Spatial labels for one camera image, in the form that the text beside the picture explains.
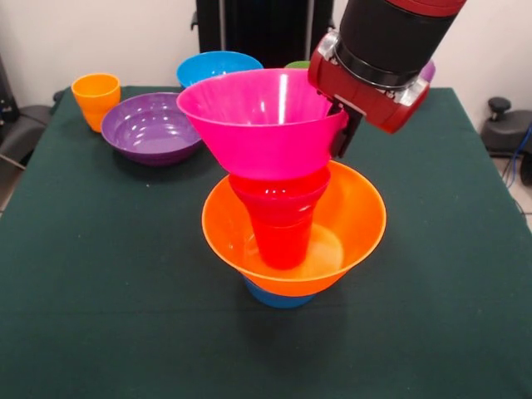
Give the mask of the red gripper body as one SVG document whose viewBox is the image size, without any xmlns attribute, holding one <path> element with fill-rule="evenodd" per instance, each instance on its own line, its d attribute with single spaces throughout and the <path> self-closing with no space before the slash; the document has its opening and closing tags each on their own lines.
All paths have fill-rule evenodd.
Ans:
<svg viewBox="0 0 532 399">
<path fill-rule="evenodd" d="M 410 120 L 430 89 L 422 78 L 401 90 L 377 89 L 351 76 L 341 64 L 326 60 L 319 51 L 311 57 L 308 80 L 328 99 L 359 112 L 368 123 L 390 134 Z"/>
</svg>

